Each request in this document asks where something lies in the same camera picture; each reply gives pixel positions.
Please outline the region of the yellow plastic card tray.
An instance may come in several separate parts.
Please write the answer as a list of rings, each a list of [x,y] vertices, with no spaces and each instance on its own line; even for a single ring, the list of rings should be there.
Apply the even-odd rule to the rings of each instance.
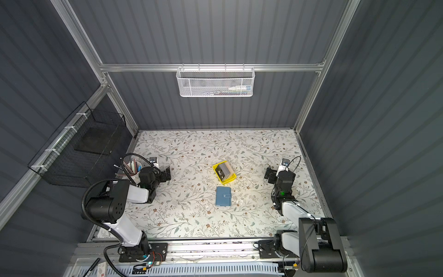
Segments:
[[[236,174],[228,161],[220,162],[212,166],[222,185],[227,185],[236,179]]]

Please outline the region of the blue leather card holder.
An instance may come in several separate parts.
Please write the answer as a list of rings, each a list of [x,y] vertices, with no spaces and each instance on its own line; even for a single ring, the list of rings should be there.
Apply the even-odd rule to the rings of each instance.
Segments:
[[[217,187],[216,188],[216,206],[218,207],[230,207],[231,206],[231,188],[230,187]]]

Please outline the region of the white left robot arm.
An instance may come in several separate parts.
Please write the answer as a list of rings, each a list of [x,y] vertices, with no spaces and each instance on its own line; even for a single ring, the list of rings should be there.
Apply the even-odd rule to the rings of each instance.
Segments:
[[[140,182],[132,179],[108,179],[91,185],[81,200],[83,218],[115,236],[124,248],[140,248],[148,251],[146,235],[125,214],[126,203],[151,204],[157,187],[171,180],[171,168],[159,171],[155,167],[143,167],[138,174]]]

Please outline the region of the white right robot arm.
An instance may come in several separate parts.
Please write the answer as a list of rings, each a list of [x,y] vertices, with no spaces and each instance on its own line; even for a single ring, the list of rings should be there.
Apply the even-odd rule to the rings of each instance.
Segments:
[[[347,257],[335,220],[313,215],[295,199],[295,173],[283,165],[277,170],[269,166],[264,179],[273,185],[274,209],[296,225],[296,231],[278,230],[272,240],[259,241],[260,257],[297,257],[301,270],[307,273],[346,272]]]

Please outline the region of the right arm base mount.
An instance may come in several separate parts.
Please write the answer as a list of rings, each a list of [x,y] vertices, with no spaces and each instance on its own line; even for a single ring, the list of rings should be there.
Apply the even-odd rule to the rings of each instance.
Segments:
[[[258,250],[261,259],[298,258],[296,254],[281,248],[275,240],[259,240],[254,242],[253,246]]]

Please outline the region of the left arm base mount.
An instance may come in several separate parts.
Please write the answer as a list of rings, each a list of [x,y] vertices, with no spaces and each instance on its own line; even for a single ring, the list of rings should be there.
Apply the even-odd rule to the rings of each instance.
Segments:
[[[168,251],[168,243],[149,243],[136,247],[120,247],[120,263],[135,262],[165,262]]]

